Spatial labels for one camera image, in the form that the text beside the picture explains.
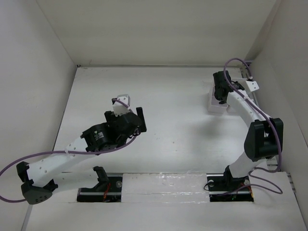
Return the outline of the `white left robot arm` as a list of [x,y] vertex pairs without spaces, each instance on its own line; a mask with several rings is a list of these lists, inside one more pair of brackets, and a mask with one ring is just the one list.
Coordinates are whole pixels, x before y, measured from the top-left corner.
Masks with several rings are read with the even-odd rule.
[[142,107],[138,107],[135,113],[120,116],[107,111],[105,118],[105,123],[82,132],[64,151],[56,151],[34,163],[22,161],[17,164],[22,195],[28,204],[36,205],[54,193],[77,188],[81,179],[65,176],[66,170],[92,157],[121,150],[147,131]]

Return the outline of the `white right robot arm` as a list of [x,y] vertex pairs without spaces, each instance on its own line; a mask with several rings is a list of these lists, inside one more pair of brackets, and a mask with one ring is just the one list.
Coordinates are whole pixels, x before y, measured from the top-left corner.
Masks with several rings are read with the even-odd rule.
[[213,74],[214,97],[219,104],[231,107],[248,127],[244,140],[244,152],[228,165],[223,176],[214,182],[223,190],[235,190],[249,174],[259,169],[265,159],[281,158],[283,145],[283,121],[263,112],[248,96],[258,89],[256,82],[248,79],[241,82],[231,80],[228,71]]

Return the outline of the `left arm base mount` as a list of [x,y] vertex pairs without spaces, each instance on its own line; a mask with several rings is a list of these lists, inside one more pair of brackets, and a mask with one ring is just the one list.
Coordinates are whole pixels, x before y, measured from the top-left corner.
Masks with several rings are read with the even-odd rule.
[[80,203],[120,203],[123,175],[107,174],[103,167],[93,168],[97,183],[93,187],[79,188],[77,202]]

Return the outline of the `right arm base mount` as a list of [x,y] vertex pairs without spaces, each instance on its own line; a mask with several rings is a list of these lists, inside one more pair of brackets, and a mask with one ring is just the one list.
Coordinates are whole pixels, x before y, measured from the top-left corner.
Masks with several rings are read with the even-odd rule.
[[204,190],[209,192],[210,202],[253,202],[248,177],[228,182],[223,174],[207,174],[207,183]]

